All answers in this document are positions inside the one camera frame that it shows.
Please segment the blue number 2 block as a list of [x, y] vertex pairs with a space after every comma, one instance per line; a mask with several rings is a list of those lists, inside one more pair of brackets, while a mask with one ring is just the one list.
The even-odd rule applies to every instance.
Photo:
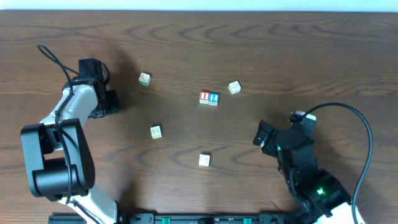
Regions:
[[217, 106], [219, 102], [219, 97], [220, 96], [217, 93], [210, 93], [208, 104], [211, 106]]

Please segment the red letter I block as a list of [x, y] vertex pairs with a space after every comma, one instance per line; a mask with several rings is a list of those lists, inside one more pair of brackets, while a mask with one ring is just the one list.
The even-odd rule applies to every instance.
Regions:
[[208, 91], [201, 91], [200, 92], [200, 104], [207, 105], [209, 103], [210, 92]]

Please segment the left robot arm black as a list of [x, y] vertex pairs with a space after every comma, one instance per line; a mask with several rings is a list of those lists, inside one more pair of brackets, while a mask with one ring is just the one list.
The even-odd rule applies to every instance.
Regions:
[[74, 82], [53, 111], [24, 126], [21, 144], [32, 195], [64, 204], [87, 223], [127, 223], [125, 214], [95, 183], [95, 165], [83, 132], [91, 113], [115, 96], [101, 81]]

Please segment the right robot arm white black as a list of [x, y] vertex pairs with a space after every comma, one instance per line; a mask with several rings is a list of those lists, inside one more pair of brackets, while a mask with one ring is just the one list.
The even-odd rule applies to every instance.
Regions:
[[284, 217], [284, 223], [358, 223], [364, 220], [341, 182], [318, 166], [313, 152], [316, 121], [304, 118], [289, 129], [277, 129], [264, 120], [253, 144], [275, 157], [289, 193], [298, 209]]

